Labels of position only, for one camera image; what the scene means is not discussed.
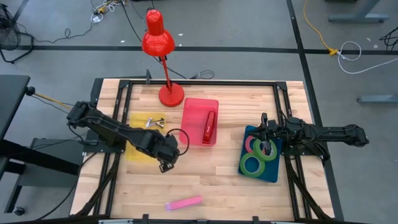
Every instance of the pink eraser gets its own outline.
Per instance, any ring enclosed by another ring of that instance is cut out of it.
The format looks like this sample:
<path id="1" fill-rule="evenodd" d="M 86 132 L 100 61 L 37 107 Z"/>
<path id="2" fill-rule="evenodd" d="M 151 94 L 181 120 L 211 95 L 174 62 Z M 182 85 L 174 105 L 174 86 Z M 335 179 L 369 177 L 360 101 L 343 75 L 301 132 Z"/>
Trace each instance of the pink eraser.
<path id="1" fill-rule="evenodd" d="M 178 200 L 175 202 L 166 203 L 166 211 L 172 211 L 180 208 L 185 208 L 191 205 L 197 205 L 202 202 L 201 196 L 196 196 L 193 198 Z"/>

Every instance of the red desk lamp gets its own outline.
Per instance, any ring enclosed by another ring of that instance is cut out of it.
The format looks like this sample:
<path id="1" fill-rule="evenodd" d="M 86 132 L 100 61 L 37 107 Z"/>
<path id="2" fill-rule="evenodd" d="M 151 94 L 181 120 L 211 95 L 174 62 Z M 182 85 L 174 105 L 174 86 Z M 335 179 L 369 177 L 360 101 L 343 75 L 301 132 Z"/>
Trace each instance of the red desk lamp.
<path id="1" fill-rule="evenodd" d="M 184 90 L 170 81 L 166 66 L 166 55 L 175 48 L 173 37 L 164 29 L 163 17 L 158 10 L 149 10 L 146 19 L 148 31 L 142 40 L 142 49 L 151 56 L 159 57 L 166 74 L 166 85 L 159 90 L 159 100 L 165 106 L 177 106 L 184 99 Z"/>

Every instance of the concrete floor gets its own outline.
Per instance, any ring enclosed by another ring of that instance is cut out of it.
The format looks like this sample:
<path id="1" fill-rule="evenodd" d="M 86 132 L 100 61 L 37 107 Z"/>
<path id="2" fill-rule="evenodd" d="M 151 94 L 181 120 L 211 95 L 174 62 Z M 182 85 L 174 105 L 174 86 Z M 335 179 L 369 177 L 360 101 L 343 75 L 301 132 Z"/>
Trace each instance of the concrete floor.
<path id="1" fill-rule="evenodd" d="M 22 0 L 2 2 L 14 14 Z M 340 48 L 343 42 L 351 40 L 363 49 L 373 50 L 377 45 L 377 50 L 384 50 L 378 38 L 396 27 L 397 1 L 384 0 L 375 7 L 374 12 L 387 13 L 391 17 L 383 24 L 331 24 L 327 21 L 329 14 L 350 12 L 362 3 L 310 1 L 307 16 L 331 47 Z M 149 1 L 133 4 L 141 15 L 150 7 Z M 304 47 L 323 49 L 317 34 L 303 19 L 304 0 L 294 0 L 293 4 Z M 297 47 L 285 1 L 163 0 L 155 1 L 155 6 L 162 11 L 165 27 L 175 37 L 177 45 Z M 62 37 L 67 27 L 72 34 L 86 31 L 90 26 L 90 7 L 89 0 L 30 0 L 18 22 L 36 38 L 53 40 Z M 127 7 L 127 12 L 139 35 L 143 35 L 145 24 L 131 6 Z M 137 46 L 139 42 L 123 10 L 116 7 L 114 13 L 107 14 L 84 37 L 61 40 L 53 45 Z M 21 52 L 16 50 L 6 52 L 6 55 L 13 57 Z M 365 55 L 355 63 L 343 65 L 347 70 L 357 71 L 393 58 Z M 212 69 L 217 79 L 304 81 L 298 54 L 174 52 L 169 59 L 171 68 L 188 77 L 201 70 Z M 394 142 L 394 134 L 398 132 L 395 117 L 398 108 L 396 105 L 359 105 L 356 98 L 365 94 L 397 93 L 398 62 L 360 75 L 348 75 L 340 70 L 336 57 L 307 54 L 307 60 L 323 125 L 357 124 L 366 130 L 371 142 L 361 149 L 329 144 L 345 220 L 394 223 L 398 218 L 398 151 Z M 37 50 L 15 65 L 1 61 L 0 68 L 3 74 L 29 75 L 32 78 L 30 85 L 35 86 L 38 92 L 69 103 L 88 100 L 94 78 L 143 75 L 147 68 L 153 77 L 163 77 L 162 68 L 153 58 L 143 52 L 129 51 Z M 25 97 L 6 139 L 29 145 L 34 137 L 70 138 L 72 133 L 65 123 L 62 112 Z M 6 174 L 0 181 L 0 210 L 5 206 L 15 179 L 12 174 Z M 0 219 L 3 222 L 35 219 L 58 204 L 68 191 L 60 188 L 24 188 L 17 204 L 26 207 L 27 213 L 21 217 L 0 213 Z M 71 202 L 70 197 L 50 217 L 67 216 Z"/>

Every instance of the tape roll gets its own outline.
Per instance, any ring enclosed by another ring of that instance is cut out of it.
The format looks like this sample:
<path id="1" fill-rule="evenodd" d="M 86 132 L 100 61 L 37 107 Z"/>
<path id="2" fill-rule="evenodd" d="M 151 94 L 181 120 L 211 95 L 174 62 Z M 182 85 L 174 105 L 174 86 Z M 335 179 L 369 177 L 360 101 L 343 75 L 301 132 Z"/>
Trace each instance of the tape roll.
<path id="1" fill-rule="evenodd" d="M 249 172 L 246 169 L 246 167 L 244 166 L 244 164 L 246 163 L 246 161 L 249 158 L 255 158 L 259 163 L 259 167 L 254 172 Z M 250 152 L 250 153 L 246 153 L 245 155 L 242 156 L 241 163 L 240 163 L 239 167 L 241 168 L 241 171 L 244 175 L 246 175 L 248 177 L 259 177 L 266 169 L 266 163 L 264 161 L 260 160 L 259 158 L 257 158 L 256 155 L 254 155 L 254 153 Z"/>
<path id="2" fill-rule="evenodd" d="M 255 139 L 255 140 L 254 140 L 254 143 L 257 143 L 257 142 L 258 142 L 259 145 L 261 144 L 260 140 L 254 138 L 253 136 L 248 136 L 248 137 L 246 138 L 246 141 L 244 142 L 244 147 L 246 148 L 246 151 L 247 151 L 247 152 L 253 152 L 253 149 L 251 149 L 251 147 L 250 147 L 250 142 L 251 142 L 253 139 Z"/>
<path id="3" fill-rule="evenodd" d="M 259 142 L 257 142 L 257 141 L 255 141 L 254 143 L 253 143 L 253 151 L 254 151 L 254 154 L 260 159 L 260 160 L 262 160 L 262 161 L 264 161 L 264 162 L 269 162 L 269 161 L 273 161 L 275 158 L 276 158 L 276 155 L 277 155 L 277 153 L 278 153 L 278 150 L 277 150 L 277 148 L 276 148 L 276 145 L 275 145 L 275 143 L 271 140 L 271 141 L 269 141 L 270 142 L 270 144 L 271 144 L 271 154 L 268 156 L 268 155 L 266 155 L 264 152 L 262 152 L 261 151 L 261 148 L 260 148 L 260 141 Z"/>

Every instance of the yellow tray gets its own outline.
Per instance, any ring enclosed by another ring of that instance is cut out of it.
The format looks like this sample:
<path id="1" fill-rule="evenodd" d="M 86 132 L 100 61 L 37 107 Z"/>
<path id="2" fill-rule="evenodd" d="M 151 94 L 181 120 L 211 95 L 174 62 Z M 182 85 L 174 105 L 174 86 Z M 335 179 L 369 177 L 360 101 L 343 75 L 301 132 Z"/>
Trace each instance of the yellow tray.
<path id="1" fill-rule="evenodd" d="M 159 127 L 158 125 L 153 125 L 149 128 L 145 127 L 149 118 L 152 118 L 154 121 L 160 120 L 163 118 L 164 128 Z M 133 113 L 130 117 L 130 127 L 132 128 L 145 128 L 145 129 L 154 129 L 159 130 L 160 133 L 165 134 L 166 130 L 166 114 L 165 113 Z M 132 146 L 129 142 L 126 144 L 126 157 L 129 161 L 134 162 L 147 162 L 147 163 L 155 163 L 156 159 L 145 155 L 142 152 L 137 151 L 137 149 Z"/>

